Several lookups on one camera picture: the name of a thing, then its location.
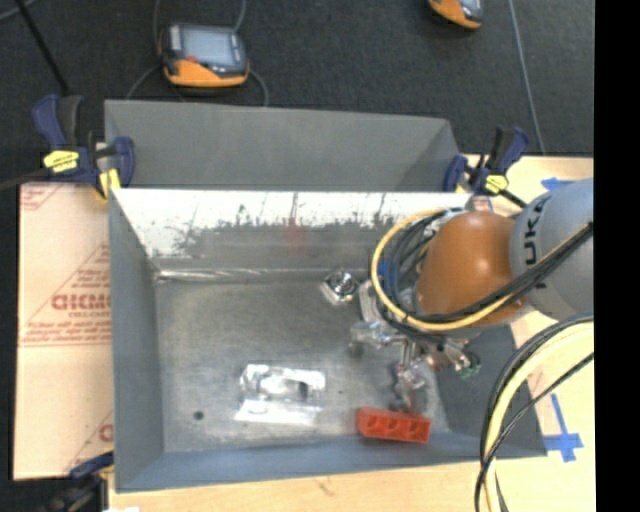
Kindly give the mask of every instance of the black floor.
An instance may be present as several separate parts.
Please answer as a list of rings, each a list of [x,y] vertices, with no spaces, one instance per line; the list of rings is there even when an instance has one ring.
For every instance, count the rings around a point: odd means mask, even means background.
[[[28,3],[71,91],[85,97],[78,120],[83,142],[89,131],[102,132],[102,101],[124,98],[156,64],[153,0]],[[519,126],[530,136],[530,153],[593,156],[595,0],[484,5],[485,23],[470,33],[433,19],[423,0],[248,0],[240,33],[272,106],[442,117],[467,153],[488,151],[498,125]],[[11,15],[14,8],[12,0],[0,0],[0,179],[39,166],[46,148],[30,109],[61,92],[23,18]],[[165,1],[158,20],[231,25],[240,10],[241,0]],[[179,100],[158,71],[134,96]],[[260,105],[263,98],[252,78],[231,94],[187,101]],[[8,512],[31,510],[64,486],[8,481],[16,207],[15,190],[0,192],[0,446],[7,447],[0,510]]]

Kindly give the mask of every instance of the small metal object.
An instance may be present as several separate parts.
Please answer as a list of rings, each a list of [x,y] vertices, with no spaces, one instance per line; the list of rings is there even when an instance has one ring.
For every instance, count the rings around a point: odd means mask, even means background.
[[[392,343],[403,343],[405,339],[406,336],[403,334],[389,334],[383,329],[382,324],[378,321],[360,321],[351,326],[352,343],[372,345],[373,347],[380,349],[391,345]]]
[[[345,269],[336,269],[322,281],[322,292],[332,304],[346,304],[358,293],[358,282]]]
[[[392,404],[397,410],[422,414],[426,406],[427,373],[426,362],[419,354],[415,340],[406,338],[402,343],[400,362],[393,368],[398,400]]]
[[[444,339],[428,351],[426,361],[435,371],[453,366],[461,378],[473,376],[480,369],[480,359],[468,349],[468,343],[468,340]]]
[[[238,421],[312,425],[322,410],[326,377],[317,370],[249,364],[240,377]]]

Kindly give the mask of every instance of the black electrical cord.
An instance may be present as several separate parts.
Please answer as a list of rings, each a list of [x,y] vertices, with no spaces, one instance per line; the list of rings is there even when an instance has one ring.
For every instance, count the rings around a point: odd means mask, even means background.
[[[500,490],[500,482],[498,482],[498,477],[496,476],[496,489],[498,490],[498,500],[500,502],[500,512],[509,512],[509,507],[507,507],[507,502],[504,500],[504,496],[502,491]]]
[[[67,81],[64,79],[64,76],[62,76],[62,72],[60,71],[60,68],[58,68],[58,64],[53,58],[53,55],[51,54],[49,47],[45,43],[44,38],[42,37],[40,30],[38,29],[38,26],[33,21],[33,18],[31,17],[31,15],[29,14],[29,10],[27,9],[26,4],[23,2],[23,0],[15,0],[15,2],[16,2],[18,11],[22,15],[25,23],[27,24],[27,26],[29,27],[29,30],[31,31],[31,34],[33,35],[33,38],[35,39],[36,44],[40,49],[40,52],[42,53],[43,57],[47,61],[47,64],[49,64],[49,69],[51,69],[51,72],[54,74],[58,82],[58,85],[60,86],[62,96],[67,96],[70,92],[69,85],[67,84]]]
[[[161,68],[161,64],[159,63],[154,64],[149,69],[147,69],[144,73],[142,73],[142,75],[140,75],[140,78],[138,78],[135,81],[135,83],[131,86],[131,88],[129,89],[129,92],[127,92],[125,99],[127,100],[131,99],[134,93],[138,90],[138,87],[140,87],[142,83],[147,80],[147,78],[149,78],[153,73],[155,73],[160,68]]]
[[[25,7],[31,7],[35,4],[37,0],[28,0],[24,3]],[[7,9],[3,13],[0,13],[0,23],[8,20],[9,18],[13,18],[16,14],[20,14],[20,9],[18,7],[14,7],[13,9]]]
[[[413,236],[405,237],[403,242],[399,244],[396,254],[391,258],[391,267],[397,273],[396,278],[391,282],[391,296],[396,302],[400,299],[400,285],[411,272],[415,272],[415,265],[418,262],[416,253],[424,248],[435,236],[435,231],[426,234],[425,229],[429,224],[441,218],[443,215],[444,214],[429,217],[424,224],[418,223],[417,226],[419,229],[417,233]]]
[[[160,0],[156,0],[153,4],[153,14],[151,16],[151,36],[153,37],[152,48],[154,51],[158,49],[158,41],[160,40],[160,23],[158,16],[160,12]]]
[[[570,327],[593,321],[594,315],[592,312],[589,312],[580,313],[566,318],[561,322],[556,322],[555,324],[552,324],[546,329],[543,329],[542,331],[537,333],[511,355],[511,357],[507,360],[507,362],[502,367],[502,370],[498,374],[493,389],[491,390],[491,394],[489,395],[489,402],[487,404],[488,412],[483,423],[482,436],[480,438],[481,451],[484,449],[484,445],[487,442],[486,430],[489,426],[489,422],[491,421],[491,411],[493,411],[500,393],[507,385],[512,375],[524,364],[527,359],[529,359],[529,357],[534,352],[536,352],[553,336]]]
[[[420,221],[414,223],[411,227],[407,228],[405,232],[397,237],[397,241],[395,246],[390,251],[390,256],[388,258],[384,258],[382,262],[384,263],[384,288],[385,292],[388,293],[389,297],[394,301],[395,304],[399,305],[401,302],[399,301],[398,296],[398,280],[399,280],[399,264],[403,264],[406,262],[407,258],[410,254],[407,254],[405,249],[408,246],[409,242],[415,237],[416,233],[420,230],[424,229],[428,224],[430,224],[433,220],[432,217],[427,217],[425,219],[421,219]],[[537,265],[529,268],[520,276],[514,278],[512,281],[507,283],[505,286],[500,289],[492,292],[491,294],[483,297],[482,299],[470,304],[460,310],[446,313],[446,314],[431,314],[431,315],[416,315],[416,318],[433,323],[447,323],[462,319],[471,314],[475,314],[478,311],[486,308],[492,303],[495,303],[498,300],[509,297],[509,299],[503,304],[502,307],[507,306],[517,299],[524,296],[527,292],[529,292],[534,286],[543,281],[551,272],[553,272],[562,262],[564,262],[573,252],[582,245],[586,240],[588,240],[593,235],[593,223],[588,223],[583,228],[578,230],[573,236],[563,242],[556,252],[549,258],[543,259]],[[409,327],[413,332],[419,332],[418,329],[414,327]]]
[[[509,420],[509,422],[501,429],[500,435],[498,436],[498,438],[496,439],[495,443],[493,444],[493,446],[491,447],[489,452],[487,452],[486,456],[482,460],[482,464],[481,464],[481,467],[480,467],[480,472],[478,474],[478,478],[476,480],[476,486],[475,486],[475,492],[474,492],[474,504],[475,504],[476,512],[480,512],[480,496],[482,494],[482,484],[484,483],[484,479],[487,476],[487,472],[489,470],[489,466],[495,460],[496,455],[498,453],[498,450],[500,449],[500,447],[502,446],[504,441],[507,439],[509,434],[511,434],[511,432],[513,431],[515,426],[518,424],[518,422],[524,417],[524,415],[535,404],[537,404],[545,396],[547,396],[549,393],[551,393],[553,390],[555,390],[563,382],[565,382],[566,380],[571,378],[573,375],[575,375],[577,372],[579,372],[585,366],[587,366],[589,363],[591,363],[591,361],[594,360],[594,357],[595,357],[595,355],[592,352],[587,357],[585,357],[580,362],[578,362],[576,365],[571,367],[568,371],[563,373],[550,386],[545,388],[538,396],[536,396],[535,398],[529,400],[529,402],[527,402],[526,405],[524,405],[516,414],[514,414],[513,417],[511,418],[511,420]],[[499,496],[501,498],[501,505],[504,504],[504,506],[506,507],[506,503],[504,502],[504,497],[502,496],[502,492],[501,491],[499,491]]]
[[[100,500],[104,485],[100,476],[89,475],[75,485],[57,492],[45,505],[38,505],[34,512],[79,512],[95,498]]]
[[[520,63],[520,70],[522,71],[522,79],[524,80],[524,87],[527,94],[527,104],[529,106],[529,114],[531,115],[531,121],[533,123],[533,129],[536,135],[536,141],[540,152],[544,155],[546,149],[542,141],[542,135],[540,134],[540,125],[538,123],[538,116],[536,115],[536,108],[533,101],[533,94],[531,93],[531,84],[529,83],[529,74],[527,72],[527,65],[524,59],[524,52],[522,50],[522,38],[520,37],[520,29],[518,27],[518,19],[516,17],[515,6],[513,0],[507,0],[509,3],[509,12],[511,14],[511,25],[513,27],[513,35],[516,41],[516,49],[518,50],[518,60]]]

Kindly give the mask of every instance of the yellow clamp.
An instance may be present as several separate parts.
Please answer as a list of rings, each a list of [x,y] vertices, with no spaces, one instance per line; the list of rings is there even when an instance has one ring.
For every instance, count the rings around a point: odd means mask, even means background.
[[[60,173],[77,167],[79,159],[80,154],[76,151],[57,149],[45,156],[42,163],[54,173]]]
[[[105,198],[109,197],[109,189],[121,188],[120,175],[117,169],[109,169],[100,173],[100,185]]]
[[[492,194],[499,194],[503,190],[507,190],[508,186],[509,180],[502,174],[490,174],[484,184],[484,188]]]

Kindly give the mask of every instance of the black cable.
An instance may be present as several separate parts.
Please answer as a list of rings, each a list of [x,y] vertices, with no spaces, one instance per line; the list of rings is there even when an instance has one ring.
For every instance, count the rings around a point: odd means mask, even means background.
[[[502,288],[495,290],[479,301],[451,313],[421,315],[418,316],[418,318],[426,322],[447,323],[474,314],[497,300],[510,295],[511,297],[501,307],[508,306],[529,292],[536,284],[543,281],[592,235],[593,223],[589,223],[571,238],[563,242],[561,248],[553,257],[529,268]]]
[[[36,3],[36,1],[37,0],[28,0],[27,2],[24,3],[24,5],[25,7],[31,7],[33,4]],[[20,14],[19,8],[14,7],[13,9],[7,9],[6,11],[0,14],[0,23],[8,20],[9,18],[13,18],[16,14]]]
[[[158,43],[160,41],[160,25],[158,23],[158,13],[160,12],[160,0],[156,0],[153,4],[153,14],[151,16],[151,30],[153,36],[153,50],[158,51]]]
[[[398,322],[393,318],[393,315],[391,315],[391,313],[386,308],[384,308],[383,305],[381,305],[379,302],[377,305],[378,305],[378,311],[382,315],[382,318],[384,318],[384,321],[387,322],[391,327],[393,327],[397,331],[416,339],[425,339],[425,340],[433,339],[434,336],[431,334],[427,334],[409,325]]]
[[[53,58],[53,55],[49,51],[49,47],[44,42],[44,38],[42,37],[42,34],[40,33],[38,26],[35,24],[35,22],[33,21],[33,18],[29,14],[29,10],[27,9],[25,3],[22,0],[15,0],[15,2],[16,2],[16,5],[18,6],[18,10],[20,11],[20,14],[22,14],[24,21],[26,22],[27,26],[29,27],[29,30],[31,31],[31,34],[33,35],[33,38],[35,39],[36,44],[38,45],[38,48],[40,48],[40,52],[44,56],[45,60],[47,61],[47,64],[49,64],[49,68],[51,69],[54,76],[56,77],[56,80],[58,81],[58,85],[60,86],[60,89],[61,89],[62,96],[67,96],[70,91],[69,85],[67,84],[67,81],[62,76],[62,73],[60,72],[60,69],[56,64],[56,61]]]
[[[518,50],[518,59],[520,63],[520,69],[522,71],[522,78],[524,80],[524,87],[527,93],[527,103],[529,106],[529,113],[531,115],[531,121],[533,123],[533,129],[536,134],[536,140],[540,152],[544,155],[546,153],[544,144],[542,142],[542,136],[540,135],[540,125],[538,124],[538,116],[536,115],[536,108],[533,101],[533,94],[531,93],[531,84],[529,83],[529,74],[527,73],[527,65],[524,59],[524,52],[522,50],[522,39],[520,37],[520,29],[518,28],[518,19],[516,17],[516,10],[513,5],[513,0],[508,0],[509,11],[511,13],[511,25],[513,26],[513,35],[516,40],[516,49]]]
[[[556,379],[550,386],[545,388],[537,397],[529,400],[529,402],[527,402],[526,405],[524,405],[516,414],[514,414],[511,420],[502,428],[502,430],[500,431],[500,435],[496,439],[495,443],[493,444],[489,452],[487,452],[486,456],[484,457],[482,461],[482,465],[480,467],[478,478],[476,480],[474,502],[475,502],[475,508],[477,512],[480,512],[480,495],[482,494],[482,484],[484,483],[484,480],[487,476],[487,472],[489,471],[489,466],[495,460],[498,450],[500,449],[502,444],[505,442],[509,434],[511,434],[511,432],[516,427],[518,422],[535,404],[537,404],[545,396],[547,396],[554,389],[560,386],[563,382],[565,382],[566,380],[571,378],[573,375],[575,375],[577,372],[582,370],[585,366],[587,366],[591,361],[594,360],[594,357],[595,355],[592,352],[587,357],[585,357],[580,362],[578,362],[576,365],[572,366],[569,370],[563,373],[558,379]]]
[[[505,501],[504,495],[502,494],[502,489],[500,488],[498,475],[496,475],[496,490],[498,493],[498,501],[500,502],[500,512],[509,512],[509,507],[507,506],[507,502]]]
[[[483,427],[482,427],[482,436],[480,438],[480,451],[484,449],[484,445],[486,444],[486,430],[489,427],[489,422],[491,421],[491,414],[498,401],[498,397],[500,393],[507,385],[513,374],[518,371],[518,369],[525,363],[531,355],[536,352],[541,346],[543,346],[548,340],[553,338],[556,334],[561,331],[568,329],[570,327],[574,327],[579,324],[589,323],[594,321],[594,315],[592,312],[588,313],[580,313],[561,322],[556,322],[555,324],[550,325],[546,329],[543,329],[535,336],[530,338],[526,343],[524,343],[518,350],[516,350],[511,357],[507,360],[507,362],[502,367],[502,370],[498,374],[496,378],[493,389],[491,390],[491,394],[489,395],[489,402],[487,404],[487,415],[485,417]]]
[[[125,96],[125,99],[129,100],[131,99],[131,97],[134,95],[134,93],[136,92],[136,90],[138,89],[138,87],[140,87],[142,85],[142,83],[151,76],[152,73],[154,73],[155,71],[157,71],[158,69],[160,69],[161,64],[154,64],[153,66],[151,66],[149,69],[147,69],[144,73],[142,73],[142,75],[140,76],[140,78],[138,78],[135,83],[131,86],[131,88],[129,89],[129,92],[127,92],[127,95]]]
[[[397,265],[398,262],[403,261],[403,255],[400,249],[405,248],[408,245],[408,240],[412,239],[420,229],[424,229],[424,226],[428,225],[428,223],[431,221],[432,217],[426,217],[414,223],[411,227],[407,228],[404,233],[399,235],[399,239],[396,240],[394,246],[391,249],[391,254],[388,257],[382,259],[382,262],[385,265],[383,274],[383,288],[389,298],[392,299],[400,307],[401,304],[397,295],[397,280],[400,273]],[[492,303],[504,299],[505,297],[509,297],[509,299],[505,301],[501,308],[508,306],[509,304],[512,304],[513,302],[524,296],[538,283],[542,282],[551,272],[553,272],[560,264],[562,264],[571,254],[573,254],[573,252],[580,245],[582,245],[592,235],[593,223],[591,222],[578,230],[569,239],[565,240],[552,257],[547,258],[537,265],[529,268],[520,276],[512,279],[505,286],[499,288],[498,290],[495,290],[491,294],[483,297],[473,304],[450,313],[431,315],[419,314],[416,316],[416,318],[425,322],[448,323],[475,314],[478,311],[481,311],[482,309],[491,305]],[[419,332],[419,329],[415,327],[409,327],[409,329],[411,330],[410,332],[413,333]]]
[[[426,251],[424,253],[418,254],[417,256],[416,252],[423,249],[425,245],[433,239],[434,236],[435,233],[432,233],[427,237],[425,237],[424,233],[422,233],[420,236],[420,240],[416,242],[411,249],[406,251],[406,255],[402,258],[398,266],[398,279],[395,280],[398,286],[405,282],[411,274],[415,274],[413,276],[414,279],[418,277],[416,272],[416,265],[424,259],[424,257],[426,256]],[[399,294],[399,289],[394,289],[394,292]]]
[[[46,169],[38,169],[37,171],[34,171],[34,172],[21,174],[20,176],[9,178],[0,182],[0,191],[7,190],[9,188],[18,187],[25,183],[29,183],[30,181],[43,179],[48,176],[49,176],[49,173]]]
[[[82,481],[57,492],[45,505],[38,505],[34,512],[79,512],[103,492],[104,480],[99,475],[89,475]]]
[[[402,244],[401,247],[398,248],[399,257],[397,260],[392,260],[392,263],[397,266],[398,269],[398,278],[395,280],[398,284],[402,283],[403,279],[409,274],[409,271],[413,270],[419,261],[419,258],[416,257],[416,253],[423,249],[425,245],[433,239],[435,236],[435,231],[432,231],[429,234],[425,234],[425,230],[433,221],[444,216],[444,213],[441,215],[434,215],[429,217],[428,222],[426,222],[423,226],[420,227],[419,230],[412,236],[406,237],[406,243]]]

